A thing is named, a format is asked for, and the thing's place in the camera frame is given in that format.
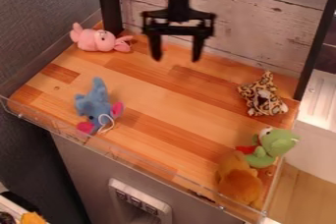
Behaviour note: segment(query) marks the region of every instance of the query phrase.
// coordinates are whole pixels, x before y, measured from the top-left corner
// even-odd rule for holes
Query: pink plush bunny
[[[83,29],[78,23],[73,24],[70,38],[84,51],[111,51],[130,52],[131,47],[126,42],[132,40],[131,35],[116,38],[106,30]]]

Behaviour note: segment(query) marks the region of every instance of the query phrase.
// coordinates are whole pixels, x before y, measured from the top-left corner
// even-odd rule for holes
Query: blue plush toy
[[[114,120],[121,116],[124,109],[122,102],[117,102],[113,106],[109,103],[107,88],[101,78],[93,79],[93,89],[87,95],[77,94],[75,103],[79,115],[88,118],[88,122],[77,125],[77,129],[86,134],[106,132],[112,129]]]

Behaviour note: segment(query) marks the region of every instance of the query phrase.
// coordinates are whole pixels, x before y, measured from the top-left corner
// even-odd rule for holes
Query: stuffed animal
[[[218,192],[239,203],[261,209],[262,182],[240,151],[221,159],[216,173]]]
[[[247,101],[250,116],[273,116],[288,112],[287,105],[275,93],[273,74],[266,71],[262,78],[252,84],[238,87],[238,93]]]
[[[237,146],[236,149],[246,155],[251,167],[265,168],[293,148],[297,141],[299,137],[289,130],[267,127],[253,136],[251,146]]]
[[[8,212],[0,212],[0,223],[1,224],[16,224],[14,217]]]
[[[35,212],[24,213],[20,224],[46,224],[46,221]]]
[[[131,47],[126,41],[133,39],[132,36],[116,38],[113,33],[106,30],[83,29],[78,23],[73,24],[70,38],[84,51],[111,51],[130,52]]]
[[[88,122],[79,123],[77,129],[90,135],[112,129],[114,120],[121,116],[124,109],[121,102],[113,106],[109,103],[107,88],[101,78],[93,79],[93,89],[87,95],[77,94],[75,103],[79,115],[88,118]],[[102,131],[109,124],[111,127]]]

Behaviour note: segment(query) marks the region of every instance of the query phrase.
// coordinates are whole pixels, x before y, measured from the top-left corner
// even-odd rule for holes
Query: glass panel
[[[211,204],[251,223],[258,223],[258,221],[265,216],[265,209],[267,209],[269,200],[266,201],[263,211],[258,211],[249,206],[239,204],[219,194],[213,189],[195,182],[191,178],[182,176],[181,174],[186,172],[183,167],[179,168],[182,172],[177,174],[174,168],[167,167],[165,164],[159,164],[154,160],[146,159],[145,157],[134,153],[131,149],[125,149],[118,146],[104,137],[89,136],[85,133],[79,132],[74,126],[51,115],[43,113],[32,106],[26,106],[17,100],[13,100],[2,95],[0,97],[1,103],[8,113],[31,122],[50,133],[63,137],[66,140],[83,145],[86,148],[89,148],[110,159],[116,160],[128,167],[137,169],[138,171],[171,185],[178,190],[184,191],[191,196],[196,196],[202,199],[204,203]]]

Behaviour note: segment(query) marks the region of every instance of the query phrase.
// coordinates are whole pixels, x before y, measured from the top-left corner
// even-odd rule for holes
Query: gray wall
[[[0,0],[0,84],[98,9],[98,0]],[[0,108],[0,181],[53,224],[85,223],[62,164],[49,134]]]

